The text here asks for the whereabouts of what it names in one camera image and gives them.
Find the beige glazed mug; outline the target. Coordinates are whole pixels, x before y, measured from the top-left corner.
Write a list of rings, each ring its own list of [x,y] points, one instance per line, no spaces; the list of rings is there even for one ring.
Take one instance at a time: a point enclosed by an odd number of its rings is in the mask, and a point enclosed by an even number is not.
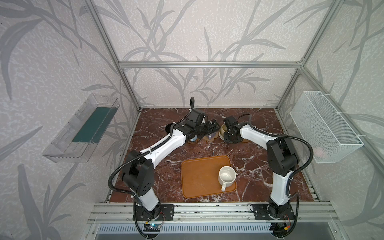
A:
[[[220,131],[219,131],[219,137],[224,140],[224,133],[226,133],[228,131],[228,128],[226,127],[225,124],[222,124],[221,127],[220,127]]]

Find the light blue mug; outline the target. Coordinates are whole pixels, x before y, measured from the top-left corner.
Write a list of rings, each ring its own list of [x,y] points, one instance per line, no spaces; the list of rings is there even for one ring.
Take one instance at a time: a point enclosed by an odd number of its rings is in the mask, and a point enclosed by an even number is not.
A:
[[[190,139],[189,141],[199,141],[199,138],[198,136],[194,136],[192,139]]]

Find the purple mug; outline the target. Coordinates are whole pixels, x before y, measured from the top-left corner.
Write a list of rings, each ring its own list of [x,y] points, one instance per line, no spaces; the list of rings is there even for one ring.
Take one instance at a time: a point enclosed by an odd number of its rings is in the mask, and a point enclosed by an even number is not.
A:
[[[218,136],[219,136],[219,134],[218,134],[218,132],[216,132],[216,133],[212,133],[212,134],[208,135],[207,137],[209,137],[211,139],[211,138],[216,138]]]

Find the black mug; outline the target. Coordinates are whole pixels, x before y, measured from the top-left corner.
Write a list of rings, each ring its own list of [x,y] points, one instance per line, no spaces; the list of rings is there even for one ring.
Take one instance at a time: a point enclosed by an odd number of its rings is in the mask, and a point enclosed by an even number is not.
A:
[[[173,130],[174,130],[174,126],[175,126],[175,125],[176,125],[175,123],[172,123],[172,124],[167,124],[166,127],[165,127],[166,132],[167,132],[170,136],[173,135]]]

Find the white speckled mug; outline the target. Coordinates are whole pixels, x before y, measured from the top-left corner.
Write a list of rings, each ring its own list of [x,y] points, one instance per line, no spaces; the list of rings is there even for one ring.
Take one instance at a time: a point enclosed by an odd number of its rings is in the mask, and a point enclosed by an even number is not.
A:
[[[222,186],[221,191],[224,192],[227,188],[233,185],[236,180],[236,172],[230,166],[224,166],[219,170],[218,181]]]

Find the cork flower coaster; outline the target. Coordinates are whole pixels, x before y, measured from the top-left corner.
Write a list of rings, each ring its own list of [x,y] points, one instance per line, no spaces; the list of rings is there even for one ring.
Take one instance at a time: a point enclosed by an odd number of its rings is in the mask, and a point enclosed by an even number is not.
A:
[[[216,138],[209,138],[209,137],[207,137],[207,136],[205,136],[204,137],[204,140],[206,140],[206,141],[208,141],[208,142],[213,142],[214,140],[216,140],[218,137],[216,137]]]

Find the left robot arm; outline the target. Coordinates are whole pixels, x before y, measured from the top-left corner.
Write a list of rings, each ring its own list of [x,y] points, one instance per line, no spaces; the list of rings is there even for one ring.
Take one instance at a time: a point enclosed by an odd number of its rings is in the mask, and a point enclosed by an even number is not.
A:
[[[153,190],[157,165],[187,142],[201,140],[219,129],[218,122],[207,120],[204,112],[190,109],[182,120],[166,126],[168,134],[164,138],[140,152],[134,151],[130,160],[117,167],[108,179],[108,187],[114,192],[131,195],[134,203],[146,212],[156,212],[160,208]]]

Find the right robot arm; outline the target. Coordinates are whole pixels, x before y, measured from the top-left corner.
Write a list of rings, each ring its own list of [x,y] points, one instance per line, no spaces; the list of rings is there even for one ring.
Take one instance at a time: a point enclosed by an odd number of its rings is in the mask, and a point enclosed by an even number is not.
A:
[[[233,116],[224,119],[227,131],[223,133],[226,143],[235,144],[249,140],[267,151],[268,164],[273,171],[273,189],[269,198],[271,210],[282,212],[290,205],[291,181],[294,176],[305,169],[314,158],[313,147],[307,141],[288,135],[268,133],[249,122],[240,123]],[[298,169],[299,155],[293,141],[304,144],[309,150],[308,160]]]

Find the pink object in basket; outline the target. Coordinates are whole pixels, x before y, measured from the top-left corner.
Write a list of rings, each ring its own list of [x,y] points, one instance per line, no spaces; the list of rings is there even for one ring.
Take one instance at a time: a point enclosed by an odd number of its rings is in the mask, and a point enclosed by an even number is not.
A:
[[[323,148],[321,147],[317,147],[317,148],[313,148],[313,152],[314,152],[314,157],[315,158],[324,158],[327,156],[328,152],[325,151]]]

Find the green lit circuit board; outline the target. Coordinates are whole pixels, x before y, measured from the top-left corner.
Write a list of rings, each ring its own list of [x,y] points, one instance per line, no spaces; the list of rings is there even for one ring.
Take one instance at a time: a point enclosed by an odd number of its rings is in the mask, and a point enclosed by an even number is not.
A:
[[[145,223],[144,231],[145,232],[160,232],[163,224],[159,223]]]

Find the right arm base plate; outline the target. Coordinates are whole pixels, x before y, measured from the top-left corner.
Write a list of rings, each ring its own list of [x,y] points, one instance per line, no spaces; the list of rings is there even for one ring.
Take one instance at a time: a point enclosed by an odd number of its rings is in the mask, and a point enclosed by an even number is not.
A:
[[[296,217],[295,211],[291,204],[285,204],[282,207],[271,206],[268,203],[251,204],[250,211],[254,214],[255,220],[294,220]]]

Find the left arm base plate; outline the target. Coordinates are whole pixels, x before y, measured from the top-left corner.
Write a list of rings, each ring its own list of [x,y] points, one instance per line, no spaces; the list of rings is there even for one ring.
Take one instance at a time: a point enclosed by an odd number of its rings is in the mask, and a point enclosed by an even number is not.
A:
[[[175,213],[175,205],[172,204],[157,204],[151,211],[143,206],[138,206],[134,203],[133,220],[137,221],[172,221]]]

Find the right wired circuit board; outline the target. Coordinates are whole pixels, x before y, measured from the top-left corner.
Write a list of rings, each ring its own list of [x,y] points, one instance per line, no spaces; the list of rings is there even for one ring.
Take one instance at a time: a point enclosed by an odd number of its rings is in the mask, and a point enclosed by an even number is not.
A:
[[[270,231],[274,236],[284,236],[290,231],[291,225],[285,223],[272,223]]]

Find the clear plastic wall bin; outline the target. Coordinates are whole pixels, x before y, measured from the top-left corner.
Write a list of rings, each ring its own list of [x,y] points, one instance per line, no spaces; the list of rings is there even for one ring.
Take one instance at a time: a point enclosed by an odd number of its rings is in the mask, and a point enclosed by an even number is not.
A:
[[[90,94],[43,151],[54,163],[86,163],[120,107],[117,97]]]

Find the aluminium front rail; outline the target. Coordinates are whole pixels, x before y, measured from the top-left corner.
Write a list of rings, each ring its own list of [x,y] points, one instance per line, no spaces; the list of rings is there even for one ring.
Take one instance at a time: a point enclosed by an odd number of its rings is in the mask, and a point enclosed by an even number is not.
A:
[[[250,223],[255,221],[251,203],[175,203],[171,223]],[[132,203],[95,204],[88,224],[133,222]],[[298,222],[340,222],[330,202],[301,202]]]

